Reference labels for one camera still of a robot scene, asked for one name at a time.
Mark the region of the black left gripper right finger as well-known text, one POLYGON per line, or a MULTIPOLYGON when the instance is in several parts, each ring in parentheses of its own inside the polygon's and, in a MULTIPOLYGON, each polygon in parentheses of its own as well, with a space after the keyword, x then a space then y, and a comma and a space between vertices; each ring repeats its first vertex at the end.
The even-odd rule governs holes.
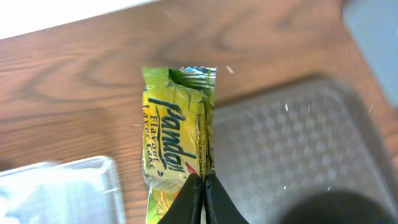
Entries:
POLYGON ((248 224, 215 174, 205 177, 204 207, 207 224, 248 224))

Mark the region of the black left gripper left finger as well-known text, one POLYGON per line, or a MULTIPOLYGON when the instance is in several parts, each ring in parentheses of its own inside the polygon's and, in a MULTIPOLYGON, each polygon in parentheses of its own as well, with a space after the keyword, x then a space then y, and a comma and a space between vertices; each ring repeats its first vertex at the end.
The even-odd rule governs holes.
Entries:
POLYGON ((202 179, 197 174, 190 174, 158 224, 200 224, 203 194, 202 179))

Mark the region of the green yellow snack wrapper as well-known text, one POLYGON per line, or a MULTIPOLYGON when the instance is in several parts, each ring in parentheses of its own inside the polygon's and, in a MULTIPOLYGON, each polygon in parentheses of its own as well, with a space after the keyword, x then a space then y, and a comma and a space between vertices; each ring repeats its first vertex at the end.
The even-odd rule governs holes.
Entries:
POLYGON ((158 223, 190 174, 214 172, 215 67, 143 68, 146 223, 158 223))

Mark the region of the dark blue plate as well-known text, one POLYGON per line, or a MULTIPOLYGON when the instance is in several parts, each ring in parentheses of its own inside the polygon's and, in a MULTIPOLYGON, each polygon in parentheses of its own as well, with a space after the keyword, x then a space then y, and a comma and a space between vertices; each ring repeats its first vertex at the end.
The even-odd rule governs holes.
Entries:
POLYGON ((287 209, 280 224, 397 224, 397 217, 369 197, 338 190, 310 195, 287 209))

